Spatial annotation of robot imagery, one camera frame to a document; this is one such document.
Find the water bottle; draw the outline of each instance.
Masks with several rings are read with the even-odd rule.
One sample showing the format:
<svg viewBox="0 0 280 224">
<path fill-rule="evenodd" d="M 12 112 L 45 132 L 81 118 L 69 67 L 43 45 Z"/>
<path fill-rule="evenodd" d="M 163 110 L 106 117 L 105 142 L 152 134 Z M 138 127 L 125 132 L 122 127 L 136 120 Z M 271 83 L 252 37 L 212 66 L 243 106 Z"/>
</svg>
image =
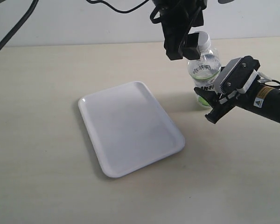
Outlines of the water bottle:
<svg viewBox="0 0 280 224">
<path fill-rule="evenodd" d="M 211 46 L 210 36 L 203 31 L 199 31 L 198 47 L 201 57 L 188 62 L 188 72 L 196 87 L 213 91 L 214 81 L 221 71 L 218 52 Z M 210 107 L 206 100 L 198 95 L 197 101 L 203 107 Z"/>
</svg>

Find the table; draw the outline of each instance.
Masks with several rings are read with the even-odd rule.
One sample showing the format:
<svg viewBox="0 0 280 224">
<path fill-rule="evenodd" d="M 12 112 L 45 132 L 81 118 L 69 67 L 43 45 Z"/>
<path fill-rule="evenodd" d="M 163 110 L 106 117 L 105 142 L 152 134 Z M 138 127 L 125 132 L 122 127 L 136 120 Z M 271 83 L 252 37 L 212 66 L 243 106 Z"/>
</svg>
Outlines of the table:
<svg viewBox="0 0 280 224">
<path fill-rule="evenodd" d="M 215 40 L 223 64 L 252 55 L 280 80 L 280 37 Z M 77 107 L 143 81 L 186 138 L 120 179 L 101 171 Z M 216 125 L 185 60 L 162 43 L 5 48 L 0 53 L 0 224 L 280 224 L 280 124 L 236 108 Z"/>
</svg>

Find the white wall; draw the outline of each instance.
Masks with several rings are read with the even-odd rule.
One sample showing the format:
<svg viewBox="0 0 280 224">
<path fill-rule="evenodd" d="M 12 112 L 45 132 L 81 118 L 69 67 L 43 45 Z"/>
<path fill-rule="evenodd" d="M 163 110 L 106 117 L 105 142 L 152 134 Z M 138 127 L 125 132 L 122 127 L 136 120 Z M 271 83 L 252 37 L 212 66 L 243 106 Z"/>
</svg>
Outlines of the white wall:
<svg viewBox="0 0 280 224">
<path fill-rule="evenodd" d="M 0 5 L 0 40 L 25 13 L 32 0 Z M 109 0 L 125 10 L 142 0 Z M 117 14 L 85 0 L 40 0 L 9 46 L 162 41 L 160 24 L 149 20 L 153 3 L 131 14 Z M 236 0 L 227 5 L 209 0 L 205 26 L 213 39 L 280 36 L 280 0 Z"/>
</svg>

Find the white tray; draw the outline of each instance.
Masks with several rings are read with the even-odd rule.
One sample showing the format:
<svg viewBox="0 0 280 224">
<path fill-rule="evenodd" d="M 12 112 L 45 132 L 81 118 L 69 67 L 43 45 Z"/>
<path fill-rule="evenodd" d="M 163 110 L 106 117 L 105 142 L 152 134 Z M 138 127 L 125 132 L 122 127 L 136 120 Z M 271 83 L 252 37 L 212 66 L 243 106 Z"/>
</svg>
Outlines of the white tray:
<svg viewBox="0 0 280 224">
<path fill-rule="evenodd" d="M 124 176 L 184 148 L 185 138 L 142 82 L 93 93 L 78 105 L 109 177 Z"/>
</svg>

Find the bottle cap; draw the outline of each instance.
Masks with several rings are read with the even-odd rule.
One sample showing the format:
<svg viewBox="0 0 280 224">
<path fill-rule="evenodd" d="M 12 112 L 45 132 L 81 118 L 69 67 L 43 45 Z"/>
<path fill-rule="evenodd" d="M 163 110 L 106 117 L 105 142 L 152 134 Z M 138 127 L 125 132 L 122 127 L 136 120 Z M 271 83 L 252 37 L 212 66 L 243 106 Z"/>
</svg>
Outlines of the bottle cap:
<svg viewBox="0 0 280 224">
<path fill-rule="evenodd" d="M 201 52 L 208 50 L 211 46 L 210 35 L 203 31 L 198 31 L 196 33 L 199 33 L 199 38 L 198 38 L 199 50 Z"/>
</svg>

